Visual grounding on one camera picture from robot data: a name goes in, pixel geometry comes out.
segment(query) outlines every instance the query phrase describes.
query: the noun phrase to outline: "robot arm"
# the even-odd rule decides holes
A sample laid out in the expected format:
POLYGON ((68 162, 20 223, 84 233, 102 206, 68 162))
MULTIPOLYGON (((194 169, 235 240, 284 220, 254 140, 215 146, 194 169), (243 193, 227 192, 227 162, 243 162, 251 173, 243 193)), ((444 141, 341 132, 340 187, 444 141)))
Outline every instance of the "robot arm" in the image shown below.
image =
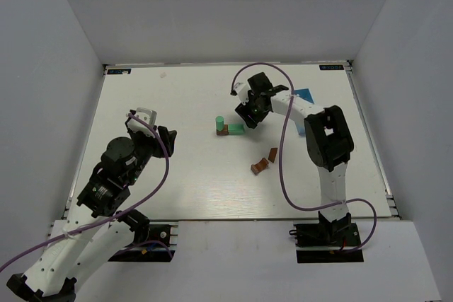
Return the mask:
MULTIPOLYGON (((131 113, 154 126, 154 111, 138 108, 131 113)), ((77 197, 77 205, 70 210, 63 233, 113 216, 130 196, 129 186, 135 184, 149 159, 152 156, 164 157, 158 141, 146 127, 130 118, 125 124, 130 138, 118 137, 108 144, 88 184, 77 197)), ((171 156, 176 131, 169 132, 165 127, 157 130, 171 156)), ((137 210, 122 216, 112 223, 105 235, 91 242, 99 228, 51 244, 25 273, 13 275, 8 287, 25 301, 72 302, 76 282, 80 288, 116 251, 149 236, 149 220, 137 210)))
MULTIPOLYGON (((263 72, 256 74, 248 83, 234 85, 232 94, 241 101, 235 111, 255 129, 269 112, 286 116, 292 97, 288 90, 282 85, 274 87, 263 72)), ((321 204, 344 202, 346 168, 354 143, 342 110, 335 105, 323 108, 296 96, 289 118, 305 126, 307 151, 319 172, 321 204)), ((322 209, 319 220, 327 242, 351 223, 346 204, 322 209)))

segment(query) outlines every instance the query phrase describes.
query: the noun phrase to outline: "black bracket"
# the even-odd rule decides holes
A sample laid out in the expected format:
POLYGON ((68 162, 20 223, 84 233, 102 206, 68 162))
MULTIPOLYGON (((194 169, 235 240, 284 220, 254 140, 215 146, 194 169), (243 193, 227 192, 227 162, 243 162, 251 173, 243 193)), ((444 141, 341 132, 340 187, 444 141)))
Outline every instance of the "black bracket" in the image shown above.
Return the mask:
POLYGON ((113 216, 118 207, 130 196, 129 187, 122 187, 111 180, 110 176, 110 173, 102 168, 102 163, 99 163, 77 197, 77 205, 86 205, 94 218, 113 216))
POLYGON ((119 222, 126 223, 131 232, 134 233, 134 244, 139 244, 147 240, 160 240, 165 245, 170 244, 171 226, 168 224, 150 224, 150 220, 138 210, 121 216, 119 222), (161 232, 164 231, 166 237, 161 237, 161 232))
POLYGON ((337 105, 309 115, 304 120, 304 126, 310 159, 317 166, 333 171, 338 164, 350 160, 354 141, 345 115, 337 105), (332 133, 327 135, 326 129, 331 129, 332 133))

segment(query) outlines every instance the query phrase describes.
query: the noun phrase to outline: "gray wall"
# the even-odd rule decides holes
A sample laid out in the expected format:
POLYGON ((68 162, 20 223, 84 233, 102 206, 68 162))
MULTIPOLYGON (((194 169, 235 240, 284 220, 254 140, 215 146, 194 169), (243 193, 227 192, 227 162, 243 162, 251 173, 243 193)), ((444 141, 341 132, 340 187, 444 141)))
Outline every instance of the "gray wall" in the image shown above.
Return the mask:
MULTIPOLYGON (((62 215, 103 69, 67 0, 0 0, 0 262, 62 215)), ((0 274, 0 301, 17 301, 0 274)))
POLYGON ((355 80, 399 211, 453 301, 453 0, 387 0, 355 80))
POLYGON ((68 0, 105 64, 354 58, 385 0, 68 0))

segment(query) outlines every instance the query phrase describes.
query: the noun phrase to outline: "wooden block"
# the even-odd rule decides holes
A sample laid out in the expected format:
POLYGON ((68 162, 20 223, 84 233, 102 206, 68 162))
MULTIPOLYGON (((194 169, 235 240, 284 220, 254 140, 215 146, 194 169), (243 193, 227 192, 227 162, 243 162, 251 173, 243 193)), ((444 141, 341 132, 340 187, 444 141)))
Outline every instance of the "wooden block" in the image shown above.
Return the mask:
POLYGON ((271 148, 269 151, 268 160, 271 161, 272 163, 275 162, 275 158, 277 157, 277 150, 278 148, 271 148))
POLYGON ((224 124, 224 129, 222 131, 215 130, 217 136, 228 136, 228 124, 224 124))
POLYGON ((268 160, 266 158, 263 158, 261 159, 261 161, 259 161, 258 163, 256 164, 252 164, 250 169, 252 170, 252 172, 257 175, 259 174, 261 171, 263 171, 264 169, 266 169, 268 167, 268 160))

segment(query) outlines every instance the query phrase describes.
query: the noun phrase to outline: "green block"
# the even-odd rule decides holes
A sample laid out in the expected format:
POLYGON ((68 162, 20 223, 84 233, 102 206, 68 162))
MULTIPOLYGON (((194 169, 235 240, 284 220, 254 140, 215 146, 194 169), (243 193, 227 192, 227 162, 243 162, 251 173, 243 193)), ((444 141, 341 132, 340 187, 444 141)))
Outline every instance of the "green block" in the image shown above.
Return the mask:
POLYGON ((224 129, 224 118, 222 116, 215 117, 215 128, 217 131, 222 131, 224 129))
POLYGON ((243 127, 243 124, 228 124, 228 134, 240 135, 245 134, 246 130, 243 127))

